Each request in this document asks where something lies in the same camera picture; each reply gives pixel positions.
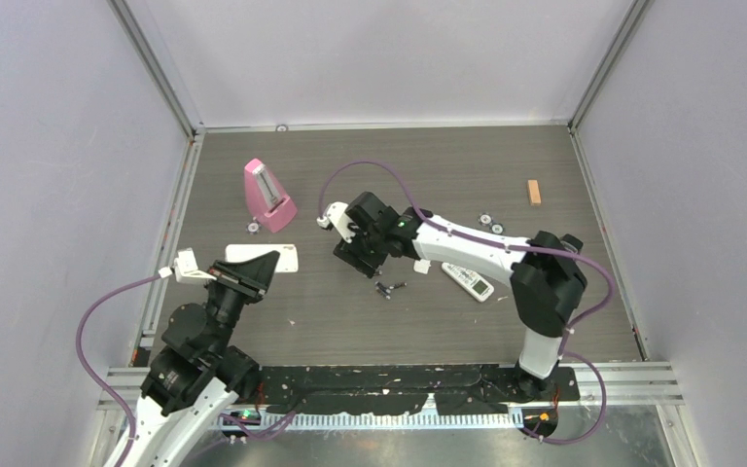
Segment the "large white remote control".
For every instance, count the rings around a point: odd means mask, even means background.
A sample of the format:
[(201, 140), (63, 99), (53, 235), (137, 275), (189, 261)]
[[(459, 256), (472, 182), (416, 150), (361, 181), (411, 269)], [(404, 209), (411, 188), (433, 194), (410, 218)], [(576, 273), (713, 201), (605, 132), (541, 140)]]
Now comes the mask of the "large white remote control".
[(274, 271), (276, 273), (295, 273), (299, 271), (299, 255), (295, 244), (229, 244), (225, 248), (226, 261), (244, 263), (271, 252), (277, 252), (279, 259)]

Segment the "white battery cover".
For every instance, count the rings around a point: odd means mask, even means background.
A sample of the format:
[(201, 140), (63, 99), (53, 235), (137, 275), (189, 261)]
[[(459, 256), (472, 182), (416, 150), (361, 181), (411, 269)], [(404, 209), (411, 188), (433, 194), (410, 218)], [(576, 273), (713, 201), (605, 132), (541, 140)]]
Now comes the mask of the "white battery cover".
[(431, 262), (429, 260), (416, 260), (412, 266), (412, 270), (420, 274), (428, 274), (430, 268)]

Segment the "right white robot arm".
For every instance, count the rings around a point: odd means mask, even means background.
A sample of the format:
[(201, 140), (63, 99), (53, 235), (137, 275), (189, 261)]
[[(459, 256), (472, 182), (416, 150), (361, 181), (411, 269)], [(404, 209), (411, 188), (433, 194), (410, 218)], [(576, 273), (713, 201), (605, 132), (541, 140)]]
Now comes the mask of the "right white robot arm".
[(338, 233), (335, 256), (366, 277), (390, 257), (410, 258), (469, 269), (508, 287), (525, 327), (513, 384), (529, 400), (554, 388), (568, 321), (587, 288), (577, 265), (578, 239), (544, 231), (532, 238), (484, 233), (425, 209), (399, 212), (371, 192), (331, 203), (317, 224)]

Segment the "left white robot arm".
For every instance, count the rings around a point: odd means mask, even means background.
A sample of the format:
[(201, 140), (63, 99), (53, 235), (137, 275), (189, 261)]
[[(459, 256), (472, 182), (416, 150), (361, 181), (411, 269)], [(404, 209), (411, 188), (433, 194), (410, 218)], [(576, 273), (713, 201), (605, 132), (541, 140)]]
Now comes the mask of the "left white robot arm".
[(165, 347), (152, 360), (133, 419), (106, 465), (178, 466), (226, 406), (258, 394), (259, 364), (230, 339), (242, 310), (265, 297), (274, 276), (298, 268), (292, 244), (230, 245), (225, 260), (207, 268), (198, 266), (192, 249), (177, 252), (160, 277), (201, 285), (207, 297), (170, 315), (161, 335)]

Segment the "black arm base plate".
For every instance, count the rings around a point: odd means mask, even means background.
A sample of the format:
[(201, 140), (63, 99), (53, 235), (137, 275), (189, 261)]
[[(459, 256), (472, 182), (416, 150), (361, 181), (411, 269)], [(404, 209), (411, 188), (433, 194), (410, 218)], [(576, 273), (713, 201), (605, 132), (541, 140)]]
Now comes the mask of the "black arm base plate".
[(497, 364), (264, 366), (249, 374), (236, 402), (274, 414), (493, 414), (509, 404), (576, 402), (575, 372), (558, 367), (539, 380)]

